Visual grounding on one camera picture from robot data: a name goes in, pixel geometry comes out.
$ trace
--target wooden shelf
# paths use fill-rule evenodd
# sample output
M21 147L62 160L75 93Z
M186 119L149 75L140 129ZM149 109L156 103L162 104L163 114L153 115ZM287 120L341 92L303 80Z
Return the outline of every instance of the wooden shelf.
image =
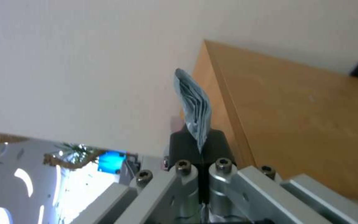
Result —
M358 199L358 78L211 41L193 78L240 168L306 173Z

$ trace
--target bolt head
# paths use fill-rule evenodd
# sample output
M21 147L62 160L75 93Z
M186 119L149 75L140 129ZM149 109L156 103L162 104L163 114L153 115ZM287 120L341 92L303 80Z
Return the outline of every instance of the bolt head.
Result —
M273 167L264 165L261 166L259 170L272 180L276 177L276 170Z
M175 163L176 173L188 175L191 172L191 163L188 160L181 159Z
M148 169L144 169L139 171L135 178L136 184L140 187L144 187L153 179L153 173Z
M232 161L228 158L219 158L215 162L215 167L217 171L230 173L232 171L232 164Z

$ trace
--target wood edge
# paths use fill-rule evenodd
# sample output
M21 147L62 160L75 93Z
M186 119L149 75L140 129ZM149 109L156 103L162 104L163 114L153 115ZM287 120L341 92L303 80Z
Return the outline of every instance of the wood edge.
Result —
M234 103L230 96L230 92L227 90L227 84L224 79L224 76L222 75L222 71L220 69L219 63L216 61L215 56L213 55L213 51L211 51L211 49L213 48L212 44L215 44L215 43L216 42L204 40L203 44L205 45L206 53L209 56L216 79L218 81L219 90L222 94L223 103L226 107L227 115L229 117L229 121L232 125L232 128L235 129L235 126L236 126L237 129L240 128L240 130L241 130L241 133L238 133L237 131L233 131L237 141L240 139L240 142L238 143L240 146L239 152L237 152L237 153L239 153L241 155L241 157L242 157L241 161L242 161L242 163L244 163L244 164L238 164L238 166L240 168L242 168L243 166L249 166L249 165L256 166L256 161L253 156L252 150L250 148L250 144L249 144L247 136L244 132L243 126L240 123L240 118L237 114L236 107L234 106ZM246 161L244 161L244 156L247 156L250 159L247 159Z

